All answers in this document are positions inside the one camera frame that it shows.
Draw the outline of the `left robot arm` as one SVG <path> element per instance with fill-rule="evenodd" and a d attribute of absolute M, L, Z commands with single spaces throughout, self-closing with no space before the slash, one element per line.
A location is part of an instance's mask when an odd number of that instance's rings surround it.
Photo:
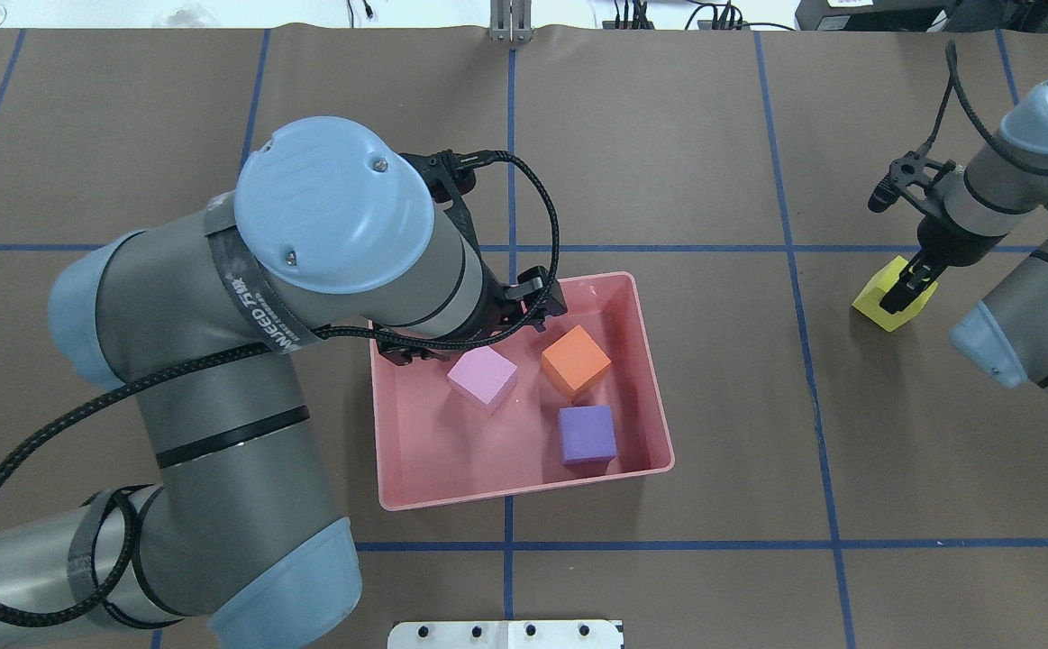
<path fill-rule="evenodd" d="M 507 151 L 399 153 L 367 127 L 277 128 L 235 188 L 58 276 L 54 345 L 99 398 L 0 461 L 0 490 L 135 398 L 160 484 L 0 531 L 0 648 L 206 616 L 223 648 L 302 648 L 362 592 L 293 354 L 374 341 L 403 365 L 565 312 L 555 205 Z"/>

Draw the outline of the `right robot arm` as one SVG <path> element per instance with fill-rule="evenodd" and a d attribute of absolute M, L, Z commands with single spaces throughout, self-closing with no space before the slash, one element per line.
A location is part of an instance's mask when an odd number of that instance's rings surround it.
<path fill-rule="evenodd" d="M 945 271 L 969 267 L 1030 216 L 1048 221 L 1048 79 L 1003 116 L 965 163 L 932 160 L 924 142 L 889 165 L 870 193 L 878 213 L 904 200 L 922 219 L 918 250 L 879 298 L 877 313 L 907 313 Z M 951 344 L 1005 388 L 1048 395 L 1048 234 L 951 330 Z"/>

